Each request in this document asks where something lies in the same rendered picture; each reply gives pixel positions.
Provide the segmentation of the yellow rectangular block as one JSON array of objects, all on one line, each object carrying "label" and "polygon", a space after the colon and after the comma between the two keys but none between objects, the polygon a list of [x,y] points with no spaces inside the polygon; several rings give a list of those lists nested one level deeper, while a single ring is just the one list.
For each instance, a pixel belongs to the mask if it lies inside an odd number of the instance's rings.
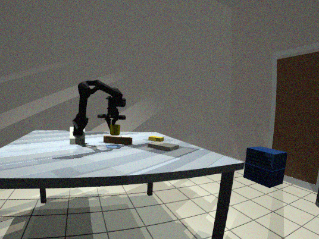
[{"label": "yellow rectangular block", "polygon": [[161,142],[161,141],[164,141],[164,138],[163,137],[157,137],[157,136],[150,136],[150,137],[148,137],[148,140]]}]

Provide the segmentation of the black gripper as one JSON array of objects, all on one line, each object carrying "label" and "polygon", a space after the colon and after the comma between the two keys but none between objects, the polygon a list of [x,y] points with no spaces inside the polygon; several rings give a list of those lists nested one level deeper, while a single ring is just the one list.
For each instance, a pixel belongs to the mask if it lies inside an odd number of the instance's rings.
[{"label": "black gripper", "polygon": [[110,125],[111,125],[111,119],[110,118],[112,118],[112,125],[114,125],[115,122],[118,121],[118,120],[126,120],[126,116],[125,115],[116,116],[116,109],[117,109],[116,106],[108,106],[107,109],[108,109],[107,115],[98,114],[98,118],[105,118],[104,120],[107,122],[109,129],[110,129]]}]

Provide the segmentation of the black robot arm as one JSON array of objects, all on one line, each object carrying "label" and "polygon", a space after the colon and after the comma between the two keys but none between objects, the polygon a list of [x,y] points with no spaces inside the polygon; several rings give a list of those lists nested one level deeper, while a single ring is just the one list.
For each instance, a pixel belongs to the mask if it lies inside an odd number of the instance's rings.
[{"label": "black robot arm", "polygon": [[[90,89],[89,86],[95,87]],[[78,90],[80,95],[79,113],[76,115],[75,119],[72,120],[74,124],[73,135],[83,135],[84,128],[88,124],[88,117],[86,115],[87,99],[90,97],[91,94],[94,94],[97,90],[106,92],[113,97],[112,98],[111,96],[107,96],[106,99],[108,99],[108,106],[125,107],[126,105],[126,99],[122,98],[123,95],[118,88],[111,88],[110,86],[100,82],[99,80],[83,81],[80,84],[78,84]]]}]

